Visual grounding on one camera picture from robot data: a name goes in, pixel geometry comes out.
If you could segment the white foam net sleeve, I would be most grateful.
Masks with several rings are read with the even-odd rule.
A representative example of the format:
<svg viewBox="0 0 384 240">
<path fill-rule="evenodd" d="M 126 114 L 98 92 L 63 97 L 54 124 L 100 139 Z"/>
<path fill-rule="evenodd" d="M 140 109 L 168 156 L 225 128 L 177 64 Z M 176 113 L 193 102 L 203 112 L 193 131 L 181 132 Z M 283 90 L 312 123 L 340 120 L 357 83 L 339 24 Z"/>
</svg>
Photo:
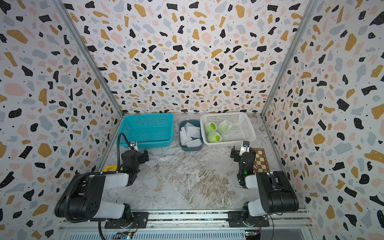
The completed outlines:
<svg viewBox="0 0 384 240">
<path fill-rule="evenodd" d="M 206 124 L 205 124 L 205 132 L 206 132 L 207 134 L 209 134 L 209 133 L 211 133 L 211 132 L 216 132 L 216 131 L 217 131 L 217 129 L 214 131 L 214 130 L 211 128 L 210 123 L 206 123 Z"/>
<path fill-rule="evenodd" d="M 217 132 L 220 134 L 220 135 L 225 135 L 227 134 L 230 129 L 232 128 L 233 124 L 228 122 L 228 121 L 223 121 L 221 122 L 218 127 L 217 127 Z"/>
<path fill-rule="evenodd" d="M 222 141 L 222 136 L 218 132 L 210 132 L 208 134 L 209 143 L 220 143 Z"/>
</svg>

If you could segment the yellow triangular plastic piece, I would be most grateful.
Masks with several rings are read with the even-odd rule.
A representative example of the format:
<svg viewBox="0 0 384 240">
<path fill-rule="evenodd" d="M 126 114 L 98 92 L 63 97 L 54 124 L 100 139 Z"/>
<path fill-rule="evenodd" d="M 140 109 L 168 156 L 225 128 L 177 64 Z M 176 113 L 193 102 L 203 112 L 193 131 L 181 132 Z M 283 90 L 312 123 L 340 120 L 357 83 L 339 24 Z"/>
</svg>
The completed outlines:
<svg viewBox="0 0 384 240">
<path fill-rule="evenodd" d="M 118 166 L 106 166 L 104 172 L 115 172 Z"/>
</svg>

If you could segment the teal plastic basket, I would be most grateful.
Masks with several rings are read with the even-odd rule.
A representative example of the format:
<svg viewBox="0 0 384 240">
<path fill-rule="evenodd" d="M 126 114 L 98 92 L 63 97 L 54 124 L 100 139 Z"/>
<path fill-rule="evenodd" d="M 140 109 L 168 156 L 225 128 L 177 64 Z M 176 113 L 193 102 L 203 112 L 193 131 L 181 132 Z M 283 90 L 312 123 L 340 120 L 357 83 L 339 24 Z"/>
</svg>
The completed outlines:
<svg viewBox="0 0 384 240">
<path fill-rule="evenodd" d="M 173 114 L 129 115 L 123 118 L 119 133 L 139 149 L 169 147 L 174 136 Z"/>
</svg>

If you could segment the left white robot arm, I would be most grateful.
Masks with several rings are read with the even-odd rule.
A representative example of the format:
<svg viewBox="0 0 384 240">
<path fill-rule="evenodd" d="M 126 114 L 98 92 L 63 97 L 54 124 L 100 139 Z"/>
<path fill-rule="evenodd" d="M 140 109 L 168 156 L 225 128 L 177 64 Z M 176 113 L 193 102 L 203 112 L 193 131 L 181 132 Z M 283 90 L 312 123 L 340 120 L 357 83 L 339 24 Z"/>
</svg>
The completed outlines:
<svg viewBox="0 0 384 240">
<path fill-rule="evenodd" d="M 140 165 L 149 161 L 147 150 L 127 150 L 122 154 L 123 163 L 111 172 L 90 172 L 73 177 L 56 207 L 55 215 L 69 223 L 102 222 L 106 229 L 144 229 L 147 212 L 132 212 L 129 204 L 103 200 L 103 193 L 131 186 L 140 172 Z"/>
</svg>

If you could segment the wooden chessboard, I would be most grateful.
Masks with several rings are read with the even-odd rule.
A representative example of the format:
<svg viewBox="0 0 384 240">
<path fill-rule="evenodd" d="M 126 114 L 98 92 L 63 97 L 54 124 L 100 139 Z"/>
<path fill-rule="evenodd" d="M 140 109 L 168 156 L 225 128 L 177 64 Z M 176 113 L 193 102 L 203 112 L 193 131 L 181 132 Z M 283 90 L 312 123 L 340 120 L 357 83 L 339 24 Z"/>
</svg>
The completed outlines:
<svg viewBox="0 0 384 240">
<path fill-rule="evenodd" d="M 253 149 L 255 153 L 254 172 L 270 172 L 264 149 Z"/>
</svg>

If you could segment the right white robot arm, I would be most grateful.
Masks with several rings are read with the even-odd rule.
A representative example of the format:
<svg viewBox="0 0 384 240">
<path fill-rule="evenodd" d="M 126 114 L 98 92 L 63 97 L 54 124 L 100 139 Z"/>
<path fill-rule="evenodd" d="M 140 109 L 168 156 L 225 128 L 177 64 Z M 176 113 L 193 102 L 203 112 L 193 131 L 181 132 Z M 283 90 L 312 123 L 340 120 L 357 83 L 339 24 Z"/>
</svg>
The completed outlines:
<svg viewBox="0 0 384 240">
<path fill-rule="evenodd" d="M 259 198 L 244 203 L 240 214 L 229 212 L 231 226 L 268 227 L 268 215 L 295 212 L 299 200 L 283 171 L 262 172 L 257 166 L 257 151 L 244 141 L 240 150 L 231 149 L 230 158 L 239 164 L 238 183 L 248 190 L 256 190 Z"/>
</svg>

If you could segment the white plastic basket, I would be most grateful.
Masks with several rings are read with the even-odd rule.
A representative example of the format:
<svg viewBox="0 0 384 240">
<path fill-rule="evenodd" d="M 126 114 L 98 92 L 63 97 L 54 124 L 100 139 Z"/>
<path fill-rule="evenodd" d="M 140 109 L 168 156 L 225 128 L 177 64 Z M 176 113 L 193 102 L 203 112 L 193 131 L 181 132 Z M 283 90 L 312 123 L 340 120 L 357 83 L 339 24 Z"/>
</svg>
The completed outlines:
<svg viewBox="0 0 384 240">
<path fill-rule="evenodd" d="M 220 123 L 226 121 L 232 124 L 228 133 L 221 135 L 222 141 L 219 143 L 210 143 L 208 133 L 205 131 L 205 125 L 214 123 L 219 126 Z M 245 113 L 220 113 L 205 114 L 200 117 L 201 132 L 203 142 L 209 148 L 233 147 L 241 145 L 243 141 L 255 141 L 257 139 L 252 123 Z"/>
</svg>

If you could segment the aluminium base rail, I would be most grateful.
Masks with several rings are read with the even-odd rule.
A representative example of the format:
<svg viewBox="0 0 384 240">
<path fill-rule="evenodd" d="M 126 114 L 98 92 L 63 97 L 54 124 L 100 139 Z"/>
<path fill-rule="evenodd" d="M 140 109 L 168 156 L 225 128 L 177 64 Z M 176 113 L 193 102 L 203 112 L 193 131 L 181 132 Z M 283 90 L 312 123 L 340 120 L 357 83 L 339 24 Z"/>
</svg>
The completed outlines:
<svg viewBox="0 0 384 240">
<path fill-rule="evenodd" d="M 133 211 L 134 222 L 63 222 L 59 240 L 315 240 L 303 209 L 244 221 L 240 210 Z"/>
</svg>

